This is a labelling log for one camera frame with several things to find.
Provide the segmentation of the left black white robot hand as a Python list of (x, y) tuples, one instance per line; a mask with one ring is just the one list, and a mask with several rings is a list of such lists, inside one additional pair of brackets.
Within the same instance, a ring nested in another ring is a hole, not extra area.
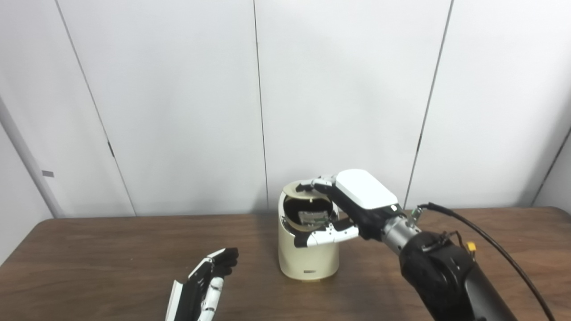
[(237, 265), (236, 247), (210, 253), (189, 273), (184, 283), (175, 280), (166, 321), (211, 321), (218, 308), (226, 276)]

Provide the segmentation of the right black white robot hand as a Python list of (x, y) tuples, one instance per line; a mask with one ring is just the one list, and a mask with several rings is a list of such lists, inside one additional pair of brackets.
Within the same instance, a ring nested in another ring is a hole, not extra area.
[(304, 180), (296, 191), (326, 195), (348, 218), (302, 232), (294, 238), (296, 248), (340, 243), (358, 236), (381, 241), (384, 227), (403, 211), (397, 197), (366, 170), (344, 170), (332, 176)]

